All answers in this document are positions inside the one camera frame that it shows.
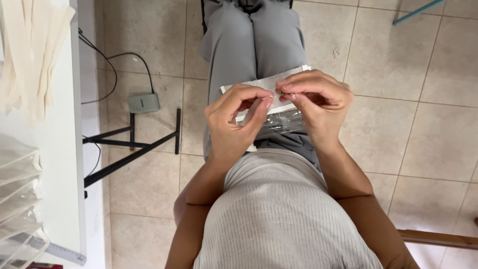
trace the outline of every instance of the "electrical cord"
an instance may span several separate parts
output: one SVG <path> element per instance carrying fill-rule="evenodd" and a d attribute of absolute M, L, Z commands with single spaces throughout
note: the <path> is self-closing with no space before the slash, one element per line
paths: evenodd
<path fill-rule="evenodd" d="M 116 85 L 118 83 L 118 74 L 116 73 L 116 69 L 114 68 L 114 66 L 112 65 L 112 63 L 109 60 L 113 59 L 113 58 L 116 58 L 116 57 L 119 57 L 119 56 L 123 56 L 123 55 L 135 55 L 136 57 L 141 59 L 141 61 L 143 61 L 144 66 L 146 66 L 146 70 L 148 71 L 148 76 L 149 76 L 150 85 L 151 85 L 151 93 L 154 94 L 154 88 L 152 86 L 151 72 L 149 71 L 148 65 L 146 64 L 146 61 L 143 59 L 143 57 L 141 57 L 140 55 L 138 55 L 137 53 L 134 53 L 134 52 L 125 52 L 125 53 L 120 53 L 120 54 L 113 55 L 113 56 L 110 56 L 110 57 L 106 57 L 88 38 L 86 38 L 83 35 L 83 31 L 80 28 L 78 28 L 78 34 L 79 34 L 78 38 L 81 41 L 83 41 L 87 46 L 89 46 L 90 48 L 92 48 L 92 49 L 96 50 L 98 53 L 100 53 L 101 56 L 103 56 L 104 59 L 109 63 L 109 65 L 113 69 L 113 72 L 115 72 L 115 85 L 113 86 L 113 89 L 107 95 L 105 95 L 104 97 L 102 97 L 98 100 L 94 100 L 94 101 L 83 102 L 83 103 L 81 103 L 82 105 L 102 101 L 102 100 L 106 99 L 106 97 L 110 96 L 115 91 Z"/>
<path fill-rule="evenodd" d="M 96 147 L 98 148 L 98 151 L 99 151 L 99 153 L 98 153 L 98 160 L 96 161 L 95 167 L 93 167 L 93 170 L 91 170 L 91 172 L 87 175 L 87 177 L 89 177 L 91 174 L 93 174 L 93 172 L 95 171 L 96 167 L 98 167 L 99 159 L 101 158 L 101 148 L 98 146 L 98 144 L 95 143 L 95 145 L 96 145 Z"/>

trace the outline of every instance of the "white ribbed top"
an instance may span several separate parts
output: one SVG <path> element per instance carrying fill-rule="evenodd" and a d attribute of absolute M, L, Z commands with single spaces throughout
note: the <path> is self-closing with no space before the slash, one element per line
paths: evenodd
<path fill-rule="evenodd" d="M 227 173 L 194 269 L 381 269 L 352 220 L 302 156 L 259 149 Z"/>

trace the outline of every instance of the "foot pedal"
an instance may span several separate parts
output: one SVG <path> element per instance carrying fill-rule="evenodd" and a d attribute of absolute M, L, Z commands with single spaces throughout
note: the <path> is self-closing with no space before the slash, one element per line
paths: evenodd
<path fill-rule="evenodd" d="M 131 113 L 151 112 L 159 110 L 159 99 L 156 93 L 128 96 Z"/>

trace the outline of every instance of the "grey pants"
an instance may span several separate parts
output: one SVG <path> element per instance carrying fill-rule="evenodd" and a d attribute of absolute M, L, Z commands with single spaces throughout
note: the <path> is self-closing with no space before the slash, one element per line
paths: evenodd
<path fill-rule="evenodd" d="M 221 96 L 221 86 L 270 77 L 307 64 L 299 16 L 288 2 L 259 0 L 250 15 L 234 2 L 205 0 L 207 32 L 199 47 L 209 63 L 208 104 Z M 305 133 L 256 140 L 257 148 L 294 151 L 320 170 L 314 146 Z M 209 130 L 204 158 L 211 149 Z"/>

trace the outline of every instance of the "tile floor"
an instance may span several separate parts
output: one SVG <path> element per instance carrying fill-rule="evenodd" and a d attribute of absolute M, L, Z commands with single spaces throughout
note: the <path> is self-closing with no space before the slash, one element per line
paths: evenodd
<path fill-rule="evenodd" d="M 97 1 L 98 46 L 106 55 L 138 52 L 153 73 L 162 109 L 137 116 L 138 141 L 171 132 L 176 108 L 183 109 L 181 155 L 171 141 L 109 177 L 113 268 L 162 268 L 175 230 L 173 202 L 204 163 L 208 66 L 197 52 L 200 1 Z M 396 227 L 478 236 L 478 1 L 448 0 L 391 25 L 427 2 L 296 0 L 293 9 L 310 64 L 357 96 L 340 139 Z M 128 124 L 126 97 L 149 90 L 141 62 L 125 56 L 112 63 L 118 86 L 100 105 L 109 130 Z M 98 68 L 110 89 L 113 72 L 102 61 Z M 128 153 L 110 147 L 109 161 Z M 407 246 L 423 269 L 478 264 L 478 252 Z"/>

